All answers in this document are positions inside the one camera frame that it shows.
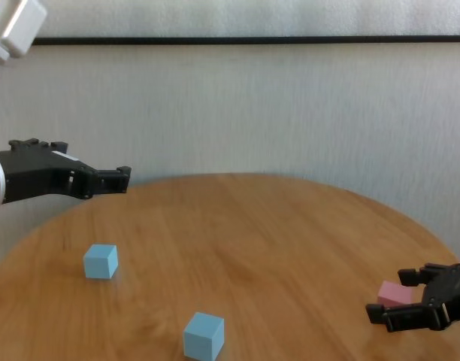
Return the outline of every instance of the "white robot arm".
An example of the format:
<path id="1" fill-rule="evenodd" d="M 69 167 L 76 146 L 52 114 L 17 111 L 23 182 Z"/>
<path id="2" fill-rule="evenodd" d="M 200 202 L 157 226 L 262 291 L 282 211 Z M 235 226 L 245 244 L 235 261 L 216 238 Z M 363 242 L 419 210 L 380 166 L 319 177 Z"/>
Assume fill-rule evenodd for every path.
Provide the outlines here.
<path id="1" fill-rule="evenodd" d="M 0 65 L 28 52 L 46 17 L 38 0 L 0 0 Z"/>
<path id="2" fill-rule="evenodd" d="M 0 0 L 0 65 L 24 56 L 47 11 L 38 0 Z M 90 199 L 94 194 L 125 193 L 131 169 L 99 171 L 68 156 L 64 142 L 10 141 L 0 151 L 0 205 L 45 194 Z"/>

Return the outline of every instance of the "pink cube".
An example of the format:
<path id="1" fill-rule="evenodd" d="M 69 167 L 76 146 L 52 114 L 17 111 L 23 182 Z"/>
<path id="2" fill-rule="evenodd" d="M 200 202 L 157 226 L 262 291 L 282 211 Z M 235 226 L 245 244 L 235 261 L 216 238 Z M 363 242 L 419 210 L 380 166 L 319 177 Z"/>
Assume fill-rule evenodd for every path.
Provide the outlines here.
<path id="1" fill-rule="evenodd" d="M 384 281 L 379 290 L 377 303 L 385 307 L 409 305 L 413 303 L 413 288 Z"/>

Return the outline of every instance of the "white backdrop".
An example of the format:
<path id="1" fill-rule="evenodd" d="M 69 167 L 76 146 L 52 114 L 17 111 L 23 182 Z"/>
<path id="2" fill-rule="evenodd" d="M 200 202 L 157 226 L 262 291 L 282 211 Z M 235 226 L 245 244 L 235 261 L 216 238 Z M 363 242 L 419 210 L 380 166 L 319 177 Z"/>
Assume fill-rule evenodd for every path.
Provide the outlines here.
<path id="1" fill-rule="evenodd" d="M 130 165 L 133 183 L 257 171 L 334 184 L 460 256 L 460 44 L 34 47 L 0 68 L 0 150 L 31 137 Z M 77 202 L 3 207 L 0 259 Z"/>
<path id="2" fill-rule="evenodd" d="M 42 1 L 42 36 L 460 35 L 460 0 Z"/>

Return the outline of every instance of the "wooden table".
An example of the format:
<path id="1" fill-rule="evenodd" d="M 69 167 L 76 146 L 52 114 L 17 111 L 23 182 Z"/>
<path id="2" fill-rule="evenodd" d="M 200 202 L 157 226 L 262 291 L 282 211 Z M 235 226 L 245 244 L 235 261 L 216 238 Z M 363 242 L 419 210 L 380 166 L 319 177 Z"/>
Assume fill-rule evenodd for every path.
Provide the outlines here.
<path id="1" fill-rule="evenodd" d="M 111 281 L 84 277 L 93 243 Z M 455 257 L 354 193 L 260 175 L 182 177 L 101 196 L 0 265 L 0 361 L 184 360 L 196 311 L 225 318 L 219 361 L 460 360 L 460 323 L 389 334 L 365 304 L 400 268 Z"/>

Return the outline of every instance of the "blue cube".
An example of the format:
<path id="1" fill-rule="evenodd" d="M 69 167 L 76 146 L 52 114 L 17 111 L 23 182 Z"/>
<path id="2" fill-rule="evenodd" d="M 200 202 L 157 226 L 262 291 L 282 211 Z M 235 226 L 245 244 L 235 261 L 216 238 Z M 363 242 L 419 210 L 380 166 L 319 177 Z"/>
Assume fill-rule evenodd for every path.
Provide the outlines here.
<path id="1" fill-rule="evenodd" d="M 222 318 L 197 312 L 183 332 L 185 356 L 215 361 L 225 341 L 224 328 Z"/>
<path id="2" fill-rule="evenodd" d="M 94 244 L 83 257 L 86 278 L 110 279 L 118 268 L 117 246 Z"/>

